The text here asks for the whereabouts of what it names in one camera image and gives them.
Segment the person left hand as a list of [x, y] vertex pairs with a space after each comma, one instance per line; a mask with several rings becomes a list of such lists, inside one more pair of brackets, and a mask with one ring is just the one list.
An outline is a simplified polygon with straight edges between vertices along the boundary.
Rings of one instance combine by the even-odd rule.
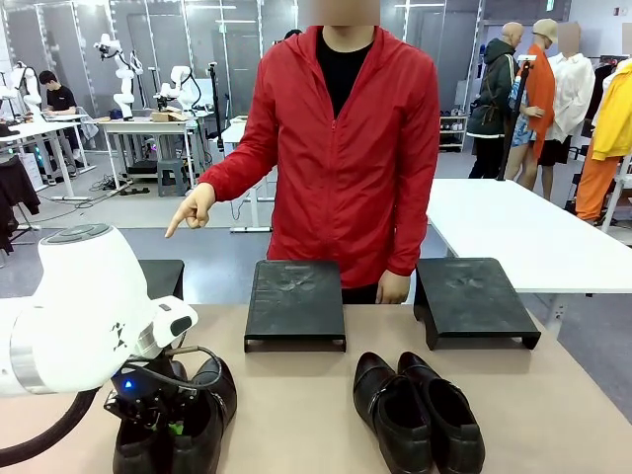
[[402, 304], [409, 295], [411, 276], [401, 276], [386, 270], [378, 284], [376, 304]]

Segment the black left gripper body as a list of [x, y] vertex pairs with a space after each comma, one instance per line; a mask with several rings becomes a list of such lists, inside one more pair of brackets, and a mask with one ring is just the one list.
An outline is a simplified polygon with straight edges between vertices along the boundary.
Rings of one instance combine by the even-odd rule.
[[122, 369], [112, 379], [114, 388], [104, 402], [104, 409], [123, 421], [144, 428], [155, 412], [163, 415], [163, 427], [169, 421], [184, 419], [185, 413], [198, 399], [197, 390], [180, 385], [180, 382], [188, 382], [184, 366], [171, 358], [157, 358], [148, 362], [145, 368], [177, 383], [139, 370]]

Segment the person right hand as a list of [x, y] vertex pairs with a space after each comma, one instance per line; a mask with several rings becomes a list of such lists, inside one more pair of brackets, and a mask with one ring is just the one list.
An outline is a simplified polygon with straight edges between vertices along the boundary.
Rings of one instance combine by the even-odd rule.
[[203, 228], [209, 220], [209, 210], [215, 203], [215, 192], [211, 184], [200, 183], [182, 201], [174, 213], [165, 233], [171, 238], [185, 222], [190, 229]]

